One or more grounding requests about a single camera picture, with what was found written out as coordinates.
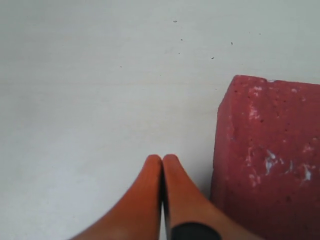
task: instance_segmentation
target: white surface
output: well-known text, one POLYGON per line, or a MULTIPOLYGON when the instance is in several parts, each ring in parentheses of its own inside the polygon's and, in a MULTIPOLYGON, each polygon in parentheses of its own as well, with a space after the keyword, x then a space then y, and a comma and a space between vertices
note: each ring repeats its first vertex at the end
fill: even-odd
POLYGON ((0 1, 0 239, 73 236, 148 154, 178 154, 207 194, 217 107, 235 74, 320 83, 319 7, 0 1))

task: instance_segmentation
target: white table surface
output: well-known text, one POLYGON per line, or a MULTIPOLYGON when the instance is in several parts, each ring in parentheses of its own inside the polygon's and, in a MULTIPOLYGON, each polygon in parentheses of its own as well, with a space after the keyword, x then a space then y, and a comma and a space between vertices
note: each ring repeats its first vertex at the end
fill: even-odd
POLYGON ((208 194, 232 77, 320 83, 319 8, 1 0, 0 239, 70 238, 113 206, 148 154, 177 154, 208 194))

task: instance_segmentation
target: red block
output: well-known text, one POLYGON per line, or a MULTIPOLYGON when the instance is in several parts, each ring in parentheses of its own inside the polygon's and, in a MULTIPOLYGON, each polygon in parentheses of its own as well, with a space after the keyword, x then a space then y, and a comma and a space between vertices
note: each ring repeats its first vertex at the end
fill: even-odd
POLYGON ((320 85, 235 76, 218 109, 211 200, 271 240, 320 239, 320 85))

